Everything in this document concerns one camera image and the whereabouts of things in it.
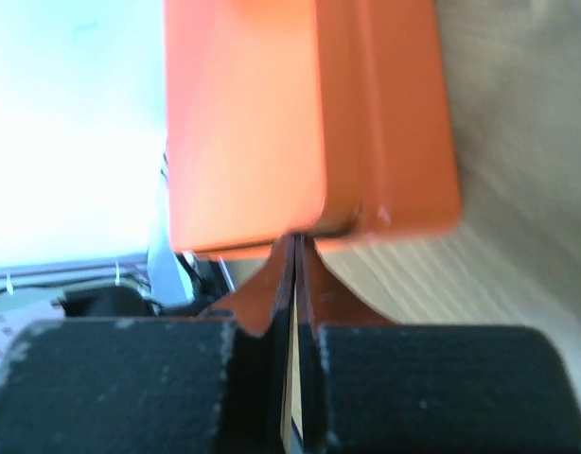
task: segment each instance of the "orange box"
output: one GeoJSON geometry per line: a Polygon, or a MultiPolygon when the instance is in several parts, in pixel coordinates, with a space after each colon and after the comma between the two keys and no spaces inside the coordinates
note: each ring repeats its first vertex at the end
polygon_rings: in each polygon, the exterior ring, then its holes
{"type": "Polygon", "coordinates": [[[267,254],[460,213],[432,0],[166,0],[171,240],[267,254]]]}

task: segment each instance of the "black rubber pad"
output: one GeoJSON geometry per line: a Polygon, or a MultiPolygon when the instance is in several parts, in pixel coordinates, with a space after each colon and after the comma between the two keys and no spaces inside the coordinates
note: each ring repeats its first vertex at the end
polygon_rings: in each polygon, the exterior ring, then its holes
{"type": "Polygon", "coordinates": [[[323,327],[329,452],[581,452],[562,362],[511,327],[323,327]]]}
{"type": "Polygon", "coordinates": [[[35,323],[0,368],[0,453],[271,452],[270,336],[235,323],[35,323]]]}

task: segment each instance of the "wooden table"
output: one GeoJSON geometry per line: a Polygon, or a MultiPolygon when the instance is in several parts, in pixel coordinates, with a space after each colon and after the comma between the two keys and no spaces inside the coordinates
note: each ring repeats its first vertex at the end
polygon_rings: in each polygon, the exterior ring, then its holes
{"type": "MultiPolygon", "coordinates": [[[[581,0],[437,8],[464,220],[443,238],[364,245],[326,262],[404,323],[540,329],[581,402],[581,0]]],[[[241,281],[255,266],[231,268],[241,281]]]]}

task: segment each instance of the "white surface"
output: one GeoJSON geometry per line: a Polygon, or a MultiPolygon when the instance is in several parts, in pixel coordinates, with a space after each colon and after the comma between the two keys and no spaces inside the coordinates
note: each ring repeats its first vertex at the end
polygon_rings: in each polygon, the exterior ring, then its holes
{"type": "Polygon", "coordinates": [[[168,184],[163,177],[156,191],[156,210],[151,224],[148,251],[150,297],[166,307],[185,306],[194,300],[194,288],[175,253],[170,249],[168,184]]]}
{"type": "Polygon", "coordinates": [[[145,251],[162,4],[0,2],[0,268],[145,251]]]}

